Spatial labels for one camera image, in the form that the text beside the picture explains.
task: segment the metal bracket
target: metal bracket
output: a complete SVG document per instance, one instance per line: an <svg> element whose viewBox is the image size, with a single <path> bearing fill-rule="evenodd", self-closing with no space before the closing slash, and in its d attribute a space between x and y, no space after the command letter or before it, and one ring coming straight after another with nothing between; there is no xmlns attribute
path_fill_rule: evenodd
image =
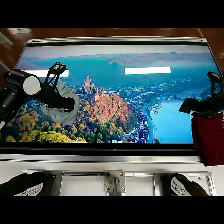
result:
<svg viewBox="0 0 224 224"><path fill-rule="evenodd" d="M105 192L107 196L125 196L125 173L123 170L105 171Z"/></svg>

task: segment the displayed landscape image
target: displayed landscape image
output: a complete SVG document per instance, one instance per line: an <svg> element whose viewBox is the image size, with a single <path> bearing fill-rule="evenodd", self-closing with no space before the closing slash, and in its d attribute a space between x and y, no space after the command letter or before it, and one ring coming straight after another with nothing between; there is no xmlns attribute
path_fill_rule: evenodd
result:
<svg viewBox="0 0 224 224"><path fill-rule="evenodd" d="M67 66L69 76L59 82L75 90L80 108L69 126L53 121L40 102L31 100L1 130L1 141L191 144L192 117L178 110L188 97L210 97L206 74L219 71L206 46L163 48L79 55L47 55L46 48L33 55L34 48L25 50L18 69L47 70L55 62ZM171 73L125 74L125 68L152 66L170 66Z"/></svg>

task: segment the red object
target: red object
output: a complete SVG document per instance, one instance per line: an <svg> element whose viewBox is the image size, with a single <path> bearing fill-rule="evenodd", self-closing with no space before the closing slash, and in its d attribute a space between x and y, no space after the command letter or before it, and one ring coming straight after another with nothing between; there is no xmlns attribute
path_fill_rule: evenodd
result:
<svg viewBox="0 0 224 224"><path fill-rule="evenodd" d="M202 154L202 162L206 166L224 165L224 128L223 113L205 119L193 117L192 136L195 150Z"/></svg>

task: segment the white circular disc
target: white circular disc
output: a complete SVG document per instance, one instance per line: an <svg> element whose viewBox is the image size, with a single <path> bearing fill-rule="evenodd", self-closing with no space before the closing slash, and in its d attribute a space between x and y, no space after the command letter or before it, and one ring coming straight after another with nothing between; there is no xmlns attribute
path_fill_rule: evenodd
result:
<svg viewBox="0 0 224 224"><path fill-rule="evenodd" d="M23 82L23 90L28 95L34 95L41 90L40 81L35 76L29 76Z"/></svg>

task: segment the flat screen display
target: flat screen display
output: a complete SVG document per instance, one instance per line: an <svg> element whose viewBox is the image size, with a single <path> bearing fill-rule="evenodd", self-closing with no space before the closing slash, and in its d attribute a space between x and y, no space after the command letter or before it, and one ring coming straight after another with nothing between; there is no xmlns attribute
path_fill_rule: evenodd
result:
<svg viewBox="0 0 224 224"><path fill-rule="evenodd" d="M67 66L58 85L78 97L78 111L65 122L31 100L2 142L192 144L192 117L179 108L210 97L206 74L219 74L209 48L195 45L26 47L16 68L44 81L55 62Z"/></svg>

